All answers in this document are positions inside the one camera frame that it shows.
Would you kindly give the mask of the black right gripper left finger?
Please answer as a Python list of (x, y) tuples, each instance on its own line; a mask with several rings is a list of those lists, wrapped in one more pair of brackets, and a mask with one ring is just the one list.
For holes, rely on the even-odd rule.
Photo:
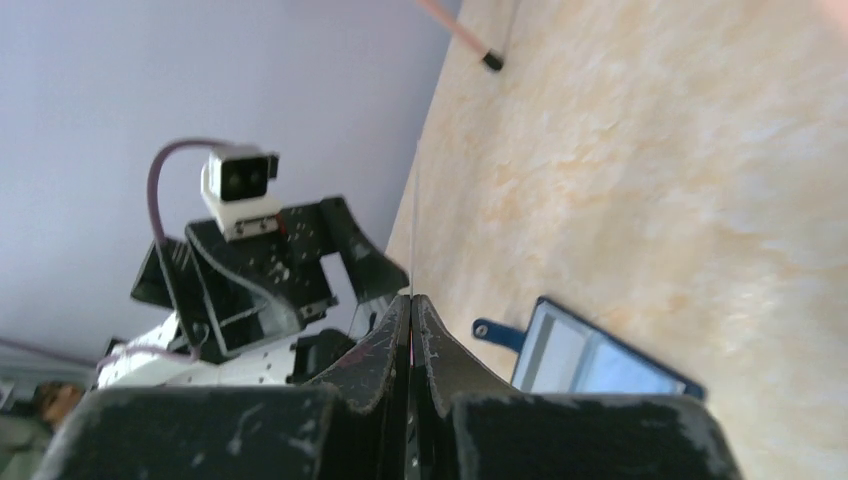
[(110, 388), (54, 437), (39, 479), (401, 479), (411, 300), (299, 386)]

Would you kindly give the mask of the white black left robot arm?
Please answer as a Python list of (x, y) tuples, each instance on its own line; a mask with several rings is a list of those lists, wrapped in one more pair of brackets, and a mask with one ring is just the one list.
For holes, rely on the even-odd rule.
[(366, 336), (408, 283), (341, 197), (222, 207), (150, 249), (131, 295), (169, 316), (112, 347), (94, 384), (301, 384)]

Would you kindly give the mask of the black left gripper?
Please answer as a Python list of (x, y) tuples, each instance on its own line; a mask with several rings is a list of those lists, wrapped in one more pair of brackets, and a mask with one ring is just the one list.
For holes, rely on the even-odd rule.
[(221, 364), (324, 318), (338, 301), (321, 259), (336, 250), (358, 304), (409, 286), (407, 272), (370, 241), (345, 199), (330, 197), (284, 208), (268, 230), (231, 242), (212, 219), (190, 222), (183, 238), (166, 240), (172, 274), (150, 248), (130, 296), (177, 314), (167, 350)]

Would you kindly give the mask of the blue card holder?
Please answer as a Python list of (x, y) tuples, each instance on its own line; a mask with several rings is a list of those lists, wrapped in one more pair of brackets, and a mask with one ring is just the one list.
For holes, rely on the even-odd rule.
[(510, 383), (521, 391), (707, 398), (700, 383), (546, 296), (537, 299), (526, 329), (478, 318), (472, 334), (518, 354)]

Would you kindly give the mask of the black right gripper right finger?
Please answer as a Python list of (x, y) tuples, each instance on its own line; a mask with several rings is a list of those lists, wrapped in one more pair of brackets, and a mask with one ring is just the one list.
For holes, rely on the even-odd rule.
[(738, 479), (723, 432), (686, 395), (534, 394), (510, 386), (411, 301), (419, 479)]

